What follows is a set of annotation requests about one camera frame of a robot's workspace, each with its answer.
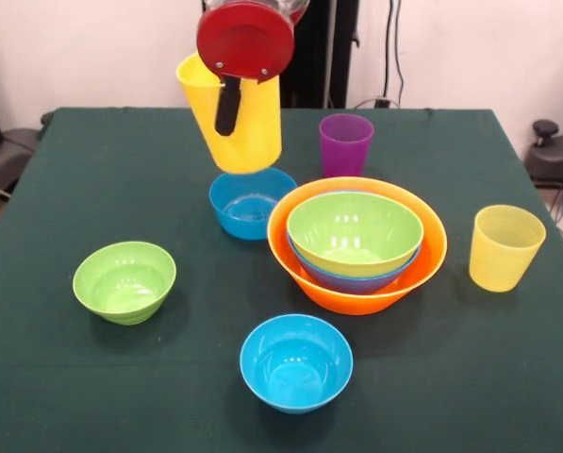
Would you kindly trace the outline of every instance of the green bowl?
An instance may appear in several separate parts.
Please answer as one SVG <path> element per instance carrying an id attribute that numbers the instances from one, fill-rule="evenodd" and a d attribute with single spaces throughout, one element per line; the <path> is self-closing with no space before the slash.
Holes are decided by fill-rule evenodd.
<path id="1" fill-rule="evenodd" d="M 108 321 L 133 326 L 149 319 L 176 278 L 173 258 L 152 243 L 114 243 L 87 257 L 74 275 L 74 294 Z"/>
<path id="2" fill-rule="evenodd" d="M 423 240 L 423 224 L 415 212 L 367 192 L 309 198 L 290 213 L 287 228 L 306 260 L 346 277 L 393 272 L 409 261 Z"/>

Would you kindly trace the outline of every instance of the yellow cup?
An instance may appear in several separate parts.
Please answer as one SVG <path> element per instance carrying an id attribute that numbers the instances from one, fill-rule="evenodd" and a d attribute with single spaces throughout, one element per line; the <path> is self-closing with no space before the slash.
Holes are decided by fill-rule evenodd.
<path id="1" fill-rule="evenodd" d="M 470 277 L 487 291 L 516 287 L 545 241 L 545 226 L 527 210 L 488 206 L 474 219 Z"/>
<path id="2" fill-rule="evenodd" d="M 216 165 L 226 173 L 263 170 L 281 155 L 281 101 L 279 77 L 263 83 L 242 79 L 235 130 L 229 136 L 216 131 L 220 79 L 193 54 L 176 69 L 195 120 Z"/>

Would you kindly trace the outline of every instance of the white wall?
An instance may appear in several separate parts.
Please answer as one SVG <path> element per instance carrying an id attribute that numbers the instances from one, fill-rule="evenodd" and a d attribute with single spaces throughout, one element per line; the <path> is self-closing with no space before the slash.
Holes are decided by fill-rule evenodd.
<path id="1" fill-rule="evenodd" d="M 0 123 L 60 106 L 178 106 L 199 0 L 0 0 Z"/>
<path id="2" fill-rule="evenodd" d="M 563 0 L 403 1 L 405 107 L 492 108 L 519 151 L 538 117 L 563 130 Z M 349 106 L 383 83 L 389 1 L 360 2 Z M 200 14 L 198 0 L 0 0 L 2 127 L 62 105 L 183 105 L 174 69 Z"/>
<path id="3" fill-rule="evenodd" d="M 389 1 L 360 4 L 349 107 L 384 81 Z M 535 119 L 563 131 L 563 0 L 403 0 L 399 43 L 404 107 L 494 109 L 519 153 Z M 393 74 L 389 97 L 397 91 Z"/>

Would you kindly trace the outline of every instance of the orange bowl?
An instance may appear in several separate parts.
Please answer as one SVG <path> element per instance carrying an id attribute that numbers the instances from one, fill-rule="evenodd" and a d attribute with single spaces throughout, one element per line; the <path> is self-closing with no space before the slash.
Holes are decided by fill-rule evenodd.
<path id="1" fill-rule="evenodd" d="M 372 294 L 345 294 L 319 286 L 302 268 L 288 243 L 288 216 L 299 203 L 319 193 L 356 190 L 377 193 L 411 208 L 422 220 L 422 250 L 399 278 Z M 440 268 L 447 254 L 447 234 L 437 214 L 413 193 L 388 182 L 366 177 L 330 177 L 310 182 L 288 193 L 274 207 L 268 224 L 269 246 L 274 257 L 316 304 L 342 314 L 371 314 L 386 309 L 405 294 L 423 285 Z"/>

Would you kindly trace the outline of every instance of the yellow pitcher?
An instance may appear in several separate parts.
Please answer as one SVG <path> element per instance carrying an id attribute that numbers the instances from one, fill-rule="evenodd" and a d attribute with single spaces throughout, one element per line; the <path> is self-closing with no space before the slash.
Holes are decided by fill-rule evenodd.
<path id="1" fill-rule="evenodd" d="M 266 82 L 240 80 L 237 120 L 229 135 L 217 131 L 221 80 L 209 71 L 197 53 L 186 58 L 176 76 L 216 165 L 231 174 L 254 173 L 281 155 L 281 101 L 279 77 Z"/>

